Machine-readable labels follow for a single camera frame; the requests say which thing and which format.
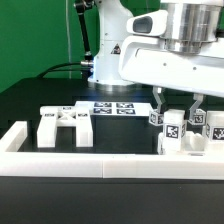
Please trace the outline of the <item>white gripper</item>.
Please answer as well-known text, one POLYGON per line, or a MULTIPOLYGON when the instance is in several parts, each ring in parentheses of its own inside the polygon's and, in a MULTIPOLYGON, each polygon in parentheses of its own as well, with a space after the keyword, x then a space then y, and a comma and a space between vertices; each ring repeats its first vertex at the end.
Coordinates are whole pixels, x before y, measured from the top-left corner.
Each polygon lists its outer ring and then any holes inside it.
POLYGON ((224 98, 224 38, 204 44, 196 55, 166 51, 164 46, 159 38, 129 36, 119 61, 124 80, 154 86, 159 114, 167 109, 164 88, 195 93, 188 120, 200 109, 202 94, 224 98))

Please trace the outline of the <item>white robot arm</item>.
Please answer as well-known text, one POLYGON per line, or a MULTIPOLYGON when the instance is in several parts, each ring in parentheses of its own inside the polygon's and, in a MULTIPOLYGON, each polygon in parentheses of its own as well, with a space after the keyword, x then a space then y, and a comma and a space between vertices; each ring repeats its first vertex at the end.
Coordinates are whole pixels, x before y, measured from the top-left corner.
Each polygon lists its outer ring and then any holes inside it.
POLYGON ((120 0, 76 0, 90 85, 123 91, 153 87, 156 114, 163 91, 192 92, 192 120, 206 95, 224 98, 224 0, 160 0, 157 11, 134 16, 120 0))

